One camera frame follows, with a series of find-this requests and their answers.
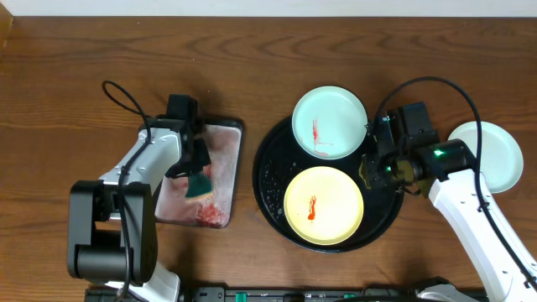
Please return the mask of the yellow plate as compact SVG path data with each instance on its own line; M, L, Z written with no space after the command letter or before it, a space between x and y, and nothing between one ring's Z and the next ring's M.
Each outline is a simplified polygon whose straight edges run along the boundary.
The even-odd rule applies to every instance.
M362 192L339 169L317 166L298 173L284 193L291 229L309 243L331 246L346 241L364 215Z

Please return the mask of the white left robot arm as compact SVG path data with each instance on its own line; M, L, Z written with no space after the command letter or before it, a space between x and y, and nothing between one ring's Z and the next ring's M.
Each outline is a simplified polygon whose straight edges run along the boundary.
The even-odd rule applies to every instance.
M163 178L209 164L195 120L148 117L127 154L98 180L70 190L67 270L114 288L116 301L175 301L180 281L158 263L155 192Z

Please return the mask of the green yellow sponge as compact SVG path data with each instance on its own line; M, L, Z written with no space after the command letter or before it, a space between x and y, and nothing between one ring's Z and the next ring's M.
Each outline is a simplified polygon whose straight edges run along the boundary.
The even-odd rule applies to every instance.
M192 174L188 176L186 199L205 198L213 193L211 178L206 174Z

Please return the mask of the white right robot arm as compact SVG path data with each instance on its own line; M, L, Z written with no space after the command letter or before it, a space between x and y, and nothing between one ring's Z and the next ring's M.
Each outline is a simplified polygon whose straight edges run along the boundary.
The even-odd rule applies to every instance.
M409 151L362 156L369 189L417 185L444 216L470 258L491 301L534 301L535 260L487 188L472 151L460 139Z

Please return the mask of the mint green plate front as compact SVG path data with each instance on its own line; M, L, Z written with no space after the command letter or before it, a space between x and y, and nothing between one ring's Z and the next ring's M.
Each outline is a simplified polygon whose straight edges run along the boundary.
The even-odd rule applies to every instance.
M496 194L511 189L519 181L524 158L515 139L506 130L490 122L481 122L482 127L482 173L480 179L486 183L488 192ZM448 140L460 139L477 157L477 124L466 122L458 126ZM466 176L465 186L475 193L472 172Z

